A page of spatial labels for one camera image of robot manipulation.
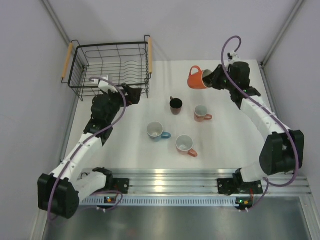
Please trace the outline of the pink printed mug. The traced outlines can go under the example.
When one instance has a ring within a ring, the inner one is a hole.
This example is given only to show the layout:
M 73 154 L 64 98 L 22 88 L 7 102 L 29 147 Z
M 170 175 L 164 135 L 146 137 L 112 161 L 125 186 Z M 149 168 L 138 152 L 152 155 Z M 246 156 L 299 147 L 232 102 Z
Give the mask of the pink printed mug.
M 198 105 L 194 109 L 194 120 L 196 122 L 203 122 L 206 120 L 211 120 L 213 116 L 208 113 L 208 109 L 204 105 Z

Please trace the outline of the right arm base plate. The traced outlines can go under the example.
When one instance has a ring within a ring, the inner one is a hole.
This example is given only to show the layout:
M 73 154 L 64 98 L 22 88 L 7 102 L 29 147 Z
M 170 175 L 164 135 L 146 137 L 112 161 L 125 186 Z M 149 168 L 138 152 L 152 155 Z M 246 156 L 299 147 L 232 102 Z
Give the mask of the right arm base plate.
M 264 192 L 261 181 L 245 182 L 237 185 L 232 178 L 218 178 L 217 187 L 218 193 L 226 196 L 233 194 L 250 194 L 250 190 L 253 191 L 254 195 L 259 195 Z

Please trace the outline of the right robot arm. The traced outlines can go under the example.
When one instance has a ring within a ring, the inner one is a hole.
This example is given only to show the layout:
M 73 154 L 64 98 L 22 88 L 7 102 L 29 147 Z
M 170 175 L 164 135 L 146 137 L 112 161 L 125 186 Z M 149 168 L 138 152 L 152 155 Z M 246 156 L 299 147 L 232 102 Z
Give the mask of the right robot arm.
M 240 193 L 268 176 L 296 172 L 303 166 L 304 156 L 304 134 L 290 129 L 265 105 L 260 92 L 250 85 L 250 72 L 248 63 L 238 61 L 226 70 L 220 64 L 202 78 L 207 87 L 229 91 L 232 102 L 250 118 L 265 140 L 259 159 L 232 175 L 233 186 Z

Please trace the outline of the salmon dotted mug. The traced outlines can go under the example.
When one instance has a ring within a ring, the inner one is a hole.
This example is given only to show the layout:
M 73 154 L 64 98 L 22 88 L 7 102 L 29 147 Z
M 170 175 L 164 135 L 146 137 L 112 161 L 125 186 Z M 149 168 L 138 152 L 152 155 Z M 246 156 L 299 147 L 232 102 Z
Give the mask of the salmon dotted mug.
M 176 149 L 179 153 L 184 155 L 190 155 L 194 158 L 198 156 L 198 153 L 193 149 L 194 141 L 189 135 L 180 135 L 175 142 Z

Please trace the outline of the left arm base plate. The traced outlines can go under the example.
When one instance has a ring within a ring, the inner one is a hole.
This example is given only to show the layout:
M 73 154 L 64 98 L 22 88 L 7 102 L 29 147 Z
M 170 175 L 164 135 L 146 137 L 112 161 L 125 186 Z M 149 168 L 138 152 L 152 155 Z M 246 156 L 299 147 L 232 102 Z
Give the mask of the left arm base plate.
M 130 179 L 129 178 L 113 178 L 112 180 L 107 180 L 106 185 L 96 190 L 94 193 L 106 192 L 106 191 L 118 191 L 122 194 L 127 194 L 129 191 Z

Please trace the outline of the orange mug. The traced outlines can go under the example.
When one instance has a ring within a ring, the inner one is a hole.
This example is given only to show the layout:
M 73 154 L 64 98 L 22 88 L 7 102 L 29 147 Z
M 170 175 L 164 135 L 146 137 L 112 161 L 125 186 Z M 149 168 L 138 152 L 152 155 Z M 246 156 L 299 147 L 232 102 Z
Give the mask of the orange mug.
M 194 65 L 191 67 L 187 79 L 187 85 L 194 90 L 208 89 L 203 82 L 204 71 L 211 71 L 209 69 L 202 70 L 199 66 Z

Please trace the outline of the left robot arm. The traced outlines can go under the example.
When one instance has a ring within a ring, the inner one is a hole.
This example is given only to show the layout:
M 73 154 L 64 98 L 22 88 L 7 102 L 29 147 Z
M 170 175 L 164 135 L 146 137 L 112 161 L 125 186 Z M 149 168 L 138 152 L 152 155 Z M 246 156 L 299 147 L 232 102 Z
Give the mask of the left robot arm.
M 142 89 L 122 84 L 120 89 L 102 87 L 101 94 L 92 99 L 91 116 L 77 145 L 66 159 L 50 174 L 43 173 L 37 181 L 38 207 L 47 216 L 70 219 L 80 203 L 93 193 L 115 193 L 113 173 L 96 167 L 85 178 L 82 170 L 93 155 L 109 139 L 113 126 L 127 107 L 140 102 Z

